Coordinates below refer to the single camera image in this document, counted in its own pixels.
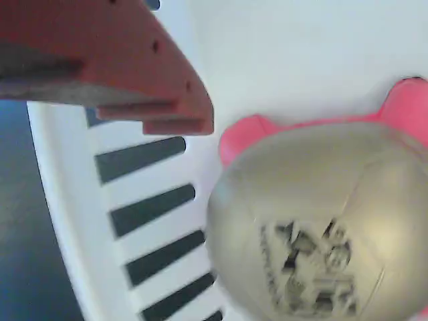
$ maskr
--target pink ear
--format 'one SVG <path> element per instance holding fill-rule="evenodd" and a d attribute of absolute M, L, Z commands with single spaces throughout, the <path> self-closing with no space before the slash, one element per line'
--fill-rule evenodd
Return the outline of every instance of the pink ear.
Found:
<path fill-rule="evenodd" d="M 380 122 L 428 147 L 428 82 L 421 78 L 398 82 L 382 106 Z"/>
<path fill-rule="evenodd" d="M 261 115 L 239 120 L 221 136 L 219 147 L 221 162 L 224 166 L 229 166 L 248 147 L 281 130 Z"/>

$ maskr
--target coral pink object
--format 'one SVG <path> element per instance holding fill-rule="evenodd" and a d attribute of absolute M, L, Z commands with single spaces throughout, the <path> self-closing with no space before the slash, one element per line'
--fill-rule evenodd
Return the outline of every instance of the coral pink object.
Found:
<path fill-rule="evenodd" d="M 259 114 L 243 118 L 223 133 L 219 148 L 221 162 L 224 166 L 230 165 L 248 147 L 278 132 L 345 122 L 386 124 L 428 147 L 428 82 L 421 78 L 401 80 L 391 89 L 378 112 L 364 116 L 320 119 L 287 126 L 278 126 Z"/>

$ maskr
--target toy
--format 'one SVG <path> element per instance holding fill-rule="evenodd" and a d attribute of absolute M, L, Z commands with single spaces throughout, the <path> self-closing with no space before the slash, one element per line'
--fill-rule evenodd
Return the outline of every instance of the toy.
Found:
<path fill-rule="evenodd" d="M 258 320 L 407 320 L 428 302 L 428 82 L 366 116 L 240 120 L 209 201 L 221 283 Z"/>

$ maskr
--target white tray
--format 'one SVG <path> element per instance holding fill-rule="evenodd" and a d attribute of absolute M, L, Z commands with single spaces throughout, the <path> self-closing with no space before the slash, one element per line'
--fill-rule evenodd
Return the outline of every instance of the white tray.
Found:
<path fill-rule="evenodd" d="M 134 122 L 88 127 L 83 108 L 29 103 L 49 210 L 85 319 L 144 320 L 157 302 L 204 284 L 211 267 L 203 244 L 134 287 L 125 267 L 203 231 L 222 131 L 255 112 L 294 122 L 376 110 L 398 79 L 428 76 L 427 12 L 425 0 L 163 0 L 156 15 L 206 83 L 216 131 L 186 137 L 183 154 L 107 183 L 96 155 L 163 137 L 143 136 Z M 186 184 L 194 200 L 115 236 L 111 211 Z M 222 320 L 217 311 L 249 320 L 216 283 L 202 287 L 188 290 L 199 295 L 167 320 Z"/>

